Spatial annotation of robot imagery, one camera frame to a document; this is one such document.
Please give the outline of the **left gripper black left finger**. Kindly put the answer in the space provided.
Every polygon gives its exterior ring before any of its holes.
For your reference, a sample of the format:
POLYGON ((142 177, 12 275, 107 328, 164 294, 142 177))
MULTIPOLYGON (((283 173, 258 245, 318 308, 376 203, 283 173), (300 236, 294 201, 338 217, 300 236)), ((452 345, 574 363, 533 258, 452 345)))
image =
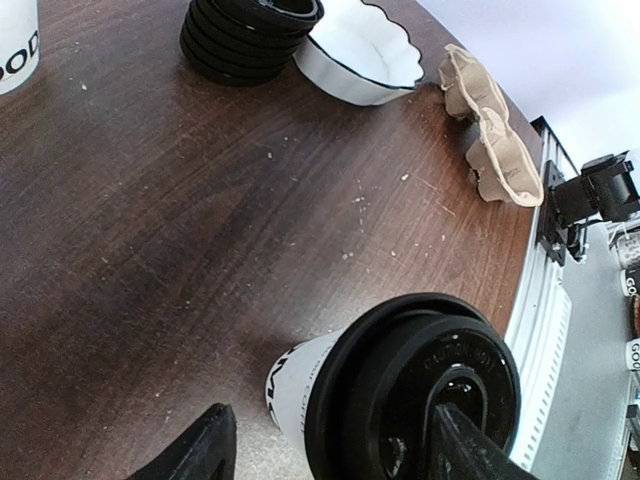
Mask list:
POLYGON ((128 479, 233 480, 235 465, 235 414, 230 405, 217 403, 128 479))

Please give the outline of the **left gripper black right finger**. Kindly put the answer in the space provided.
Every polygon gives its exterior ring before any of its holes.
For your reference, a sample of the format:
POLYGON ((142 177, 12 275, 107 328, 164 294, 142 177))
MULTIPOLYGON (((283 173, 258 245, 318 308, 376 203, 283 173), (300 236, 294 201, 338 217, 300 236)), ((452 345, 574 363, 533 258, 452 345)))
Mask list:
POLYGON ((512 462, 455 404, 433 414, 432 478, 536 480, 512 462))

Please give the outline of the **black lid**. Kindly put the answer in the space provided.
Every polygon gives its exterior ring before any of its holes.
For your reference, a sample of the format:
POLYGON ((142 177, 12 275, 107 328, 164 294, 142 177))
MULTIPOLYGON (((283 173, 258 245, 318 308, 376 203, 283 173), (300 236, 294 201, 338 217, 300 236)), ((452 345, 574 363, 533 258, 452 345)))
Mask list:
POLYGON ((316 479, 418 479, 435 407, 453 403, 505 453, 521 393, 511 350, 486 317, 444 293, 412 293, 360 316, 312 388, 304 449, 316 479))

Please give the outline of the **brown cardboard cup carrier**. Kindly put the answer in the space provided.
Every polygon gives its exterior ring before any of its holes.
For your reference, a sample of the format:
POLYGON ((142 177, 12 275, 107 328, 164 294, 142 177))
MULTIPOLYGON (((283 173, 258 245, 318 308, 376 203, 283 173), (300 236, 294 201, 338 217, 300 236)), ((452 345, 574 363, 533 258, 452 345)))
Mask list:
POLYGON ((534 208, 544 201, 544 187, 529 149, 510 124, 510 112, 498 83, 469 51, 445 46, 439 66, 440 87, 449 116, 470 119, 478 138, 465 153, 477 174, 477 189, 486 202, 512 202, 534 208))

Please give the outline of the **stack of white paper cups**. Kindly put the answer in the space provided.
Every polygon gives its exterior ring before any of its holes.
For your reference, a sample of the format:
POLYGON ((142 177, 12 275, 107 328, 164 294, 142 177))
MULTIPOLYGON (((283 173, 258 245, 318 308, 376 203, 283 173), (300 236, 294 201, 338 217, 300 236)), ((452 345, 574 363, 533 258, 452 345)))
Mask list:
POLYGON ((1 0, 1 94, 24 84, 39 62, 37 0, 1 0))

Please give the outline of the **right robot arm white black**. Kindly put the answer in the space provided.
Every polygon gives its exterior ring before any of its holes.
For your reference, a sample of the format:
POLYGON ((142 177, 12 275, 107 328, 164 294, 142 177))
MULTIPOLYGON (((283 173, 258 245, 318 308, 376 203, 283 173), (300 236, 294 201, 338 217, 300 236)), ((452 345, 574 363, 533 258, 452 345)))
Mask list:
POLYGON ((599 214, 605 222, 625 222, 639 211, 630 151, 586 163, 579 176, 551 189, 558 223, 568 228, 599 214))

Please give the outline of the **background cups outside cell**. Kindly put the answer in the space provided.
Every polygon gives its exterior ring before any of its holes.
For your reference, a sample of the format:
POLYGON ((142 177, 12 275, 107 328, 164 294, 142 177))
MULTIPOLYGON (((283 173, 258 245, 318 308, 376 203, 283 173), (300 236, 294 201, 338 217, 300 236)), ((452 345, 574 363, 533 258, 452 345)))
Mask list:
POLYGON ((617 253, 622 265, 620 282, 623 295, 630 302, 631 339, 626 343, 627 369, 639 371, 639 229, 623 235, 617 243, 617 253))

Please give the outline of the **stack of black cup lids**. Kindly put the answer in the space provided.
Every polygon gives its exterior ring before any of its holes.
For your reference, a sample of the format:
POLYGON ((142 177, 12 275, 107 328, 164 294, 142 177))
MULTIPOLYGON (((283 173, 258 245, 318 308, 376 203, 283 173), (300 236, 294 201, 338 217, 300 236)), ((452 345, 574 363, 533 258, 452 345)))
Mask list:
POLYGON ((320 1, 195 0, 181 27, 191 67, 222 85, 272 81, 324 16, 320 1))

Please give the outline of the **white scalloped bowl black rim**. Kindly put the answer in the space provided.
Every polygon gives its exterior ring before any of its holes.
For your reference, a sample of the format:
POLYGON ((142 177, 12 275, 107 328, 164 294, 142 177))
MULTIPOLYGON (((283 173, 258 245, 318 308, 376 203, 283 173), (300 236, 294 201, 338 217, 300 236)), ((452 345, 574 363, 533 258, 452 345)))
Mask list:
POLYGON ((293 55, 324 93, 356 106, 380 106, 417 90, 421 51, 386 12, 361 1, 324 1, 324 15, 293 55))

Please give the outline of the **aluminium front rail frame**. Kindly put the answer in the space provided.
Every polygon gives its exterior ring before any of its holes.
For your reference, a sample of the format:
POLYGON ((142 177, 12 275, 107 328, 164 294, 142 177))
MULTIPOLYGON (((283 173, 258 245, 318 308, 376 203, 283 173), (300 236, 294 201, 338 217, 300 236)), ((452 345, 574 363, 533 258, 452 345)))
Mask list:
POLYGON ((563 288, 564 267, 537 240, 539 207, 531 232, 513 310, 505 334, 521 386, 521 410, 510 459, 533 467, 561 372, 572 302, 563 288))

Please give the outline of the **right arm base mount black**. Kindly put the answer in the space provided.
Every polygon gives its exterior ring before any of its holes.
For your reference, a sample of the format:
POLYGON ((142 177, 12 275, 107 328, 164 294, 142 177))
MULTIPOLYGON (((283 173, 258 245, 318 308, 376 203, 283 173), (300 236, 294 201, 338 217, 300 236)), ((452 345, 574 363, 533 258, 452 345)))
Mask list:
POLYGON ((576 262, 586 258, 586 220, 593 211, 581 177, 565 180, 552 160, 544 165, 544 201, 536 227, 536 241, 546 255, 561 267, 571 256, 576 262))

